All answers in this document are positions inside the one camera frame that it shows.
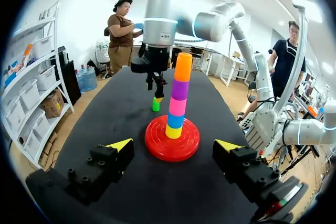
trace black t-shirt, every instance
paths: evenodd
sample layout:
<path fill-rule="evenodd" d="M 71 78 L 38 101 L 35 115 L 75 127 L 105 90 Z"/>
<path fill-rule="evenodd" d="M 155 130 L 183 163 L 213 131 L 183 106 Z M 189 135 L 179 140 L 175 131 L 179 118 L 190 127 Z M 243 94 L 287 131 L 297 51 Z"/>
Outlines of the black t-shirt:
<path fill-rule="evenodd" d="M 278 61 L 275 66 L 275 72 L 271 75 L 271 77 L 281 86 L 285 87 L 287 81 L 290 76 L 290 72 L 292 71 L 295 57 L 287 51 L 286 41 L 288 42 L 288 46 L 297 50 L 297 47 L 293 46 L 289 40 L 280 39 L 277 41 L 273 50 L 278 55 Z M 303 64 L 301 71 L 306 71 L 306 59 L 303 59 Z"/>

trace brown shirt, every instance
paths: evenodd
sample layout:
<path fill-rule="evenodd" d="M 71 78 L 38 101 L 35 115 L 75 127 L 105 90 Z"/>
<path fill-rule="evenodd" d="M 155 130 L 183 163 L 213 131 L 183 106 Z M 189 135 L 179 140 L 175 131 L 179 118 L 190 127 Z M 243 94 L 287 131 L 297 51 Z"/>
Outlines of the brown shirt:
<path fill-rule="evenodd" d="M 131 21 L 125 19 L 123 16 L 118 14 L 113 14 L 109 20 L 107 21 L 107 25 L 110 28 L 113 25 L 120 25 L 120 27 L 130 26 L 132 25 Z M 110 31 L 110 48 L 113 47 L 132 47 L 133 46 L 133 34 L 130 32 L 121 37 L 115 37 Z"/>

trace man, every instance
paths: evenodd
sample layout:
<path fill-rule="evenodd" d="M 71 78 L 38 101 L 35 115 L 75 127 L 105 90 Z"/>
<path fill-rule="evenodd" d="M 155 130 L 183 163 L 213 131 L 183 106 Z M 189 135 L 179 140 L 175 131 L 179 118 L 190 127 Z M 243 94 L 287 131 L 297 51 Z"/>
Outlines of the man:
<path fill-rule="evenodd" d="M 287 81 L 289 79 L 290 73 L 293 68 L 296 51 L 298 47 L 299 39 L 299 26 L 295 21 L 288 22 L 289 25 L 289 38 L 278 40 L 275 46 L 273 47 L 273 52 L 271 57 L 268 60 L 268 67 L 271 73 L 271 80 L 273 86 L 273 93 L 275 97 L 281 97 L 282 93 L 285 90 Z M 275 60 L 278 58 L 275 69 L 273 68 Z M 306 71 L 306 60 L 303 60 L 301 72 L 299 78 L 295 84 L 295 88 L 301 83 L 303 73 Z M 294 91 L 290 97 L 290 101 L 294 99 Z M 245 113 L 238 114 L 239 123 L 242 121 L 249 112 L 254 111 L 257 108 L 258 98 L 250 104 Z"/>
<path fill-rule="evenodd" d="M 96 43 L 96 59 L 97 62 L 100 64 L 106 64 L 107 65 L 107 75 L 105 78 L 109 78 L 113 75 L 112 68 L 111 68 L 111 62 L 110 57 L 108 53 L 109 45 L 110 45 L 110 32 L 109 28 L 106 27 L 104 29 L 104 38 L 101 38 Z"/>

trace white shelf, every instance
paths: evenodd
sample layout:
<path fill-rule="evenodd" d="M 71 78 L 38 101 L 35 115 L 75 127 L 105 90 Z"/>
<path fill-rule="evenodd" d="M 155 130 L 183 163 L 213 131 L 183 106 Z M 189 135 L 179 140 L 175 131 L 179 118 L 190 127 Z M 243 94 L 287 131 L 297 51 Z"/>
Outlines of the white shelf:
<path fill-rule="evenodd" d="M 41 153 L 42 153 L 42 151 L 44 149 L 44 146 L 46 145 L 46 143 L 47 143 L 50 135 L 52 134 L 54 128 L 56 127 L 56 125 L 58 124 L 58 122 L 61 120 L 61 118 L 68 111 L 69 108 L 70 108 L 70 105 L 68 103 L 65 103 L 64 107 L 62 109 L 61 115 L 59 117 L 48 119 L 48 122 L 50 124 L 50 128 L 49 128 L 47 134 L 45 135 L 45 137 L 41 140 L 40 147 L 38 148 L 36 156 L 34 158 L 34 160 L 35 160 L 36 163 L 38 163 L 38 160 L 39 160 L 39 158 L 41 156 Z"/>
<path fill-rule="evenodd" d="M 57 88 L 58 85 L 61 84 L 61 81 L 57 81 L 55 84 L 53 84 L 47 91 L 39 91 L 40 94 L 40 99 L 38 100 L 38 102 L 34 105 L 34 107 L 29 110 L 26 113 L 25 119 L 22 121 L 22 124 L 19 128 L 19 130 L 16 132 L 15 135 L 10 136 L 11 139 L 13 141 L 17 141 L 17 139 L 19 138 L 19 135 L 23 129 L 23 127 L 26 125 L 28 119 L 30 118 L 30 116 L 32 115 L 32 113 L 36 110 L 36 108 L 43 102 L 43 100 L 52 92 L 52 90 L 54 90 L 55 88 Z"/>
<path fill-rule="evenodd" d="M 17 41 L 18 39 L 25 37 L 27 34 L 33 33 L 39 29 L 42 29 L 43 27 L 45 27 L 47 24 L 49 24 L 50 22 L 54 21 L 55 18 L 54 17 L 48 17 L 46 19 L 42 19 L 42 20 L 38 20 L 34 23 L 30 23 L 26 26 L 24 26 L 23 28 L 15 31 L 11 37 L 11 39 L 9 40 L 9 44 L 14 43 L 15 41 Z"/>
<path fill-rule="evenodd" d="M 9 91 L 14 87 L 14 85 L 20 80 L 22 79 L 23 76 L 25 76 L 26 73 L 28 73 L 29 71 L 31 71 L 33 68 L 35 68 L 36 66 L 38 66 L 39 64 L 41 64 L 42 62 L 48 60 L 49 58 L 51 58 L 52 56 L 55 55 L 55 52 L 50 52 L 47 55 L 44 55 L 43 57 L 39 58 L 38 60 L 36 60 L 35 62 L 33 62 L 31 65 L 27 66 L 24 70 L 22 70 L 22 72 L 20 72 L 11 82 L 10 84 L 5 88 L 3 94 L 1 95 L 1 101 L 4 99 L 4 97 L 6 97 L 6 95 L 9 93 Z"/>

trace red plastic disc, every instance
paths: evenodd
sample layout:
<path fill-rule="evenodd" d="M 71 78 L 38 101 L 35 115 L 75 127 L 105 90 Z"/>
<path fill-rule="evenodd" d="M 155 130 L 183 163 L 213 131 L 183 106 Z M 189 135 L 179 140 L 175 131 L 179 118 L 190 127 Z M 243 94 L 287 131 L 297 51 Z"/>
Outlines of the red plastic disc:
<path fill-rule="evenodd" d="M 196 152 L 200 133 L 190 120 L 184 119 L 182 134 L 177 139 L 170 139 L 165 134 L 167 115 L 155 118 L 147 126 L 145 142 L 148 150 L 159 159 L 179 162 L 190 158 Z"/>

